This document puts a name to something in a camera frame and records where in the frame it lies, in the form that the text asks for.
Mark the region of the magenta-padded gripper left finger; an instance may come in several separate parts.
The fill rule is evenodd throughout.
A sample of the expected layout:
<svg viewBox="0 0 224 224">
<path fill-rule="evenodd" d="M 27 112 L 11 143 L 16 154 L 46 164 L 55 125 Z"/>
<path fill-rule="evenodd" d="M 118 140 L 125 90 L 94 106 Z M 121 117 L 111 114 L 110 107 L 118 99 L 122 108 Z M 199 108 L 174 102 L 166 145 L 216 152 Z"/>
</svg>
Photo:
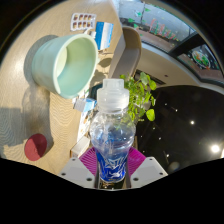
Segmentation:
<svg viewBox="0 0 224 224">
<path fill-rule="evenodd" d="M 88 149 L 79 158 L 69 159 L 58 176 L 84 188 L 94 188 L 98 173 L 98 162 L 95 150 Z"/>
</svg>

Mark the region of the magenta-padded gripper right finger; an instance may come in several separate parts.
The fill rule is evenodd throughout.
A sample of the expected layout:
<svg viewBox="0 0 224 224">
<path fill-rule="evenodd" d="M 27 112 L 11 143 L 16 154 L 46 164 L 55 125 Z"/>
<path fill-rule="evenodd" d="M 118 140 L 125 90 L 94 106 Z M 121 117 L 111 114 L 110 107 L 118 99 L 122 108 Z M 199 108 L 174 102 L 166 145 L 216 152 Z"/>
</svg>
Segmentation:
<svg viewBox="0 0 224 224">
<path fill-rule="evenodd" d="M 167 176 L 154 157 L 145 157 L 131 147 L 127 158 L 126 182 L 128 188 L 140 188 Z"/>
</svg>

